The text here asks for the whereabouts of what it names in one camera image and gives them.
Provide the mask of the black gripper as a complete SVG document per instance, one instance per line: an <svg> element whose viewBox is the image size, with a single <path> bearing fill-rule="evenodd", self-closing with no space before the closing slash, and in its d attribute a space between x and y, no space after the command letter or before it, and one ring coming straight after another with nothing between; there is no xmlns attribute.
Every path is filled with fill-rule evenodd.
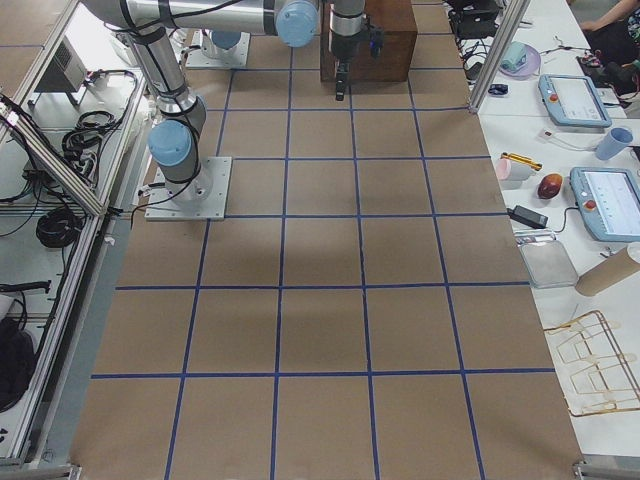
<svg viewBox="0 0 640 480"><path fill-rule="evenodd" d="M335 100L343 101L349 84L349 63L356 57L360 44L371 48L371 34L368 30L361 30L353 35L342 35L330 31L330 51L339 61L335 69Z"/></svg>

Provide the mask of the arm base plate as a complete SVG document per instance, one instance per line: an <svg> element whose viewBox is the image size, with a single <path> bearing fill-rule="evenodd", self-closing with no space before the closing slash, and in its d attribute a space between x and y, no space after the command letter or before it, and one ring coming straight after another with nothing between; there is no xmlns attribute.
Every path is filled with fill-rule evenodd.
<svg viewBox="0 0 640 480"><path fill-rule="evenodd" d="M184 66L188 69L244 69L250 38L246 32L196 30L185 50Z"/></svg>
<svg viewBox="0 0 640 480"><path fill-rule="evenodd" d="M148 221L221 221L225 218L232 171L231 157L206 157L199 175L182 191L168 183L150 193Z"/></svg>

